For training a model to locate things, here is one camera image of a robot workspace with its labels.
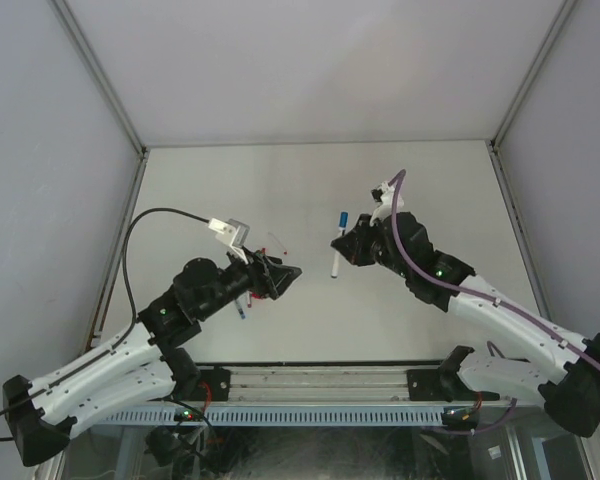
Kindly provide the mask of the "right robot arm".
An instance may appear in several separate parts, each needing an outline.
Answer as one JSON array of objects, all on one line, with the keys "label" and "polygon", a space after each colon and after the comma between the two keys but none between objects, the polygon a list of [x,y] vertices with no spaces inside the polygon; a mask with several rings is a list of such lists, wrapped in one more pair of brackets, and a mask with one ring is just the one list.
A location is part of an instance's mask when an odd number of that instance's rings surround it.
[{"label": "right robot arm", "polygon": [[420,301],[491,331],[521,350],[489,360],[457,346],[438,369],[448,399],[489,393],[536,404],[560,427],[591,437],[600,425],[600,333],[586,338],[501,295],[468,264],[434,248],[409,212],[368,214],[331,246],[350,264],[381,265]]}]

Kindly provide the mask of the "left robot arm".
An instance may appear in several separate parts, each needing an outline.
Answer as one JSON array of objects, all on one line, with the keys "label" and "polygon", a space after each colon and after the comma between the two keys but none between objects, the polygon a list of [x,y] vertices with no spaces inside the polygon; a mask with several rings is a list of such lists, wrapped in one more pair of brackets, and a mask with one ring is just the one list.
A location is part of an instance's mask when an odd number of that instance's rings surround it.
[{"label": "left robot arm", "polygon": [[183,345],[242,295],[280,298],[300,268],[256,251],[221,269],[195,258],[133,324],[69,364],[3,385],[4,416],[24,466],[46,462],[116,412],[150,400],[185,399],[200,373]]}]

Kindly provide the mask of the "white marker blue end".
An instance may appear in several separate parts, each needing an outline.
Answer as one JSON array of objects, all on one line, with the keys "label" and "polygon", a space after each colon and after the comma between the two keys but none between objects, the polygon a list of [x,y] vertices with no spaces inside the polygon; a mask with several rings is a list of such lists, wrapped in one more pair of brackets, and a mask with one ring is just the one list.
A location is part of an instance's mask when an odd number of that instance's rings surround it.
[{"label": "white marker blue end", "polygon": [[333,263],[332,263],[332,268],[331,268],[331,273],[330,273],[331,279],[337,279],[338,275],[339,275],[339,265],[340,265],[340,257],[341,257],[341,253],[339,250],[339,246],[340,246],[339,241],[346,234],[346,229],[347,229],[347,224],[348,224],[348,216],[349,216],[349,214],[347,211],[342,211],[340,213],[339,222],[338,222],[338,234],[336,236],[336,239],[331,242],[331,247],[334,250],[334,258],[333,258]]}]

